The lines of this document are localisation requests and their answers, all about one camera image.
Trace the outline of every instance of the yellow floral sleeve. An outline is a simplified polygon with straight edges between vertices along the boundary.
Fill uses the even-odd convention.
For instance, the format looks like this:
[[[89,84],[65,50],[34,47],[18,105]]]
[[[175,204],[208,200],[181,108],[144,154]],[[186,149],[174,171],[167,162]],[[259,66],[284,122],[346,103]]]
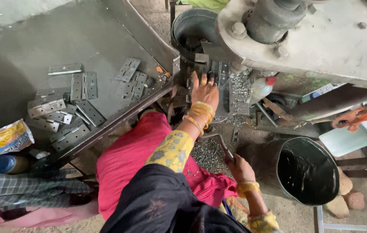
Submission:
[[[274,214],[268,214],[259,220],[248,220],[248,225],[253,233],[282,233]]]
[[[174,130],[166,135],[146,160],[145,165],[158,163],[175,172],[182,172],[192,148],[193,140],[191,136],[184,131]]]

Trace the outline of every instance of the pile of hinges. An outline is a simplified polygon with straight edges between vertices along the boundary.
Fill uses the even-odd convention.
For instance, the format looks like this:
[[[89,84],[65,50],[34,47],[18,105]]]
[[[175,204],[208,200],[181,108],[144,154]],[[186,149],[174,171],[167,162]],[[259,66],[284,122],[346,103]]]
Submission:
[[[39,90],[28,102],[27,125],[54,134],[50,142],[62,151],[90,132],[89,127],[105,122],[104,117],[87,101],[97,98],[97,75],[83,72],[82,64],[51,66],[48,75],[72,74],[71,87]]]
[[[142,98],[147,74],[137,71],[139,64],[139,59],[126,59],[123,66],[120,68],[119,73],[115,77],[115,79],[121,81],[117,87],[116,96],[130,102],[137,101]]]

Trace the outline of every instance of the white plastic bottle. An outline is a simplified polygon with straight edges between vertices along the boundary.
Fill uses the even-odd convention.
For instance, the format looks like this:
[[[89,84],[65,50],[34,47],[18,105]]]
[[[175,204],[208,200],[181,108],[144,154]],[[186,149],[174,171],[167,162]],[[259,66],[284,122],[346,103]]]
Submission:
[[[255,82],[253,82],[252,86],[252,93],[251,93],[251,100],[250,100],[250,106],[257,103],[267,95],[271,93],[273,90],[273,85],[277,81],[277,78],[275,76],[269,76],[266,78],[260,78],[257,79]]]

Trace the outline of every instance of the woman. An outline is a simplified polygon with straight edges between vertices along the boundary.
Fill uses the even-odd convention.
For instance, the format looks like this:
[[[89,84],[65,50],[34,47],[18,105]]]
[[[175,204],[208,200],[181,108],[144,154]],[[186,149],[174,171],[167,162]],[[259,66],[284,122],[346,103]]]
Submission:
[[[218,105],[214,80],[207,81],[204,74],[199,83],[195,72],[192,77],[193,104],[189,116],[166,135],[123,188],[119,203],[101,232],[249,232],[235,219],[199,201],[181,174],[195,140],[211,122]],[[237,154],[234,158],[227,164],[238,183],[238,194],[247,198],[251,231],[280,232],[275,216],[264,204],[251,166]]]

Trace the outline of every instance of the plaid cloth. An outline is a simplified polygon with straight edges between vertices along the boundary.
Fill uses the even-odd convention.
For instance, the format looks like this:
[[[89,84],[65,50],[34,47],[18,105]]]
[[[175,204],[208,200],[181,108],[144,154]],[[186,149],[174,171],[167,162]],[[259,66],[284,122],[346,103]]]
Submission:
[[[75,172],[75,169],[65,169],[41,174],[0,174],[0,208],[69,207],[70,194],[93,191],[75,178],[65,178]]]

